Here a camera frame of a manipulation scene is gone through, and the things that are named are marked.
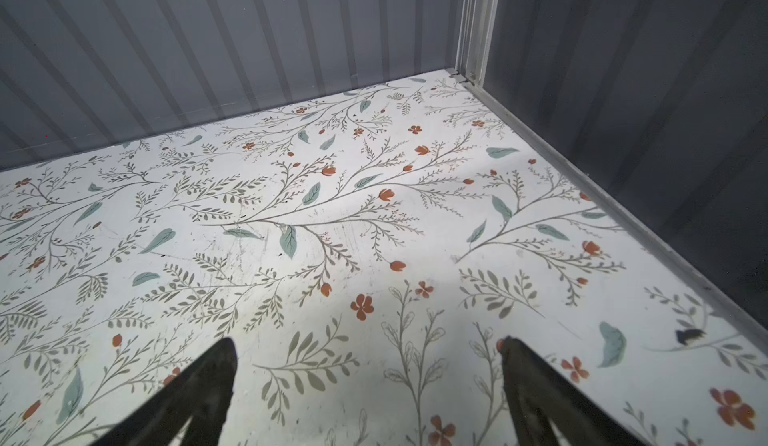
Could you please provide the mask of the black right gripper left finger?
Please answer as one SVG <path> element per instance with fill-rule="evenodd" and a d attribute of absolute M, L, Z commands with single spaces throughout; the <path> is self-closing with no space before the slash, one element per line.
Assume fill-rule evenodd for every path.
<path fill-rule="evenodd" d="M 180 431 L 183 445 L 217 445 L 234 395 L 238 357 L 222 338 L 96 445 L 168 445 Z"/>

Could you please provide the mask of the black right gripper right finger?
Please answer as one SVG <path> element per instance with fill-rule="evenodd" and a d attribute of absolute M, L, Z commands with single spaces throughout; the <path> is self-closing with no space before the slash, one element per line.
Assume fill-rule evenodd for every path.
<path fill-rule="evenodd" d="M 504 394 L 521 445 L 642 445 L 523 341 L 500 341 Z"/>

